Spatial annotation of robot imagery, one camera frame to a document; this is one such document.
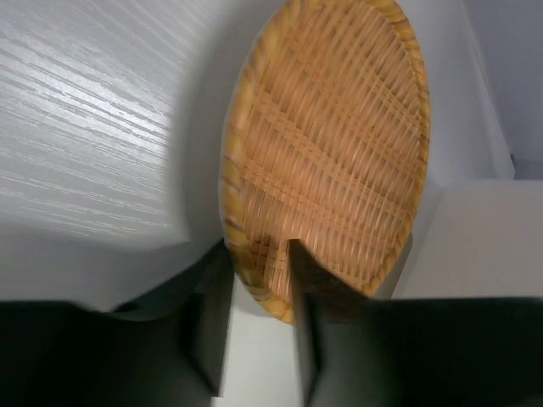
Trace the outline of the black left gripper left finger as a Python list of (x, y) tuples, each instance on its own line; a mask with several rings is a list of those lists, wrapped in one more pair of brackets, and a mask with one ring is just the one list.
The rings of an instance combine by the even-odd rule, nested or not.
[(152, 321), (178, 313), (180, 348), (213, 397), (221, 395), (234, 269), (220, 240), (168, 281), (116, 307), (122, 321)]

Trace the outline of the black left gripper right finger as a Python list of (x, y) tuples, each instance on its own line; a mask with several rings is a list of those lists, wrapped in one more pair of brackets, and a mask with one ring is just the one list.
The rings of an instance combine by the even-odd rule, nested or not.
[(382, 344), (368, 300), (288, 242), (304, 406), (380, 406)]

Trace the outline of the round orange woven basket plate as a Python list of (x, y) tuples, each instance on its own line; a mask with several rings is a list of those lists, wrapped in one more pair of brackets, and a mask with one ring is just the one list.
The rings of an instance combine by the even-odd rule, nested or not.
[(372, 296), (411, 234), (426, 181), (428, 80), (394, 1), (288, 1), (232, 94), (219, 198), (240, 281), (292, 324), (288, 243)]

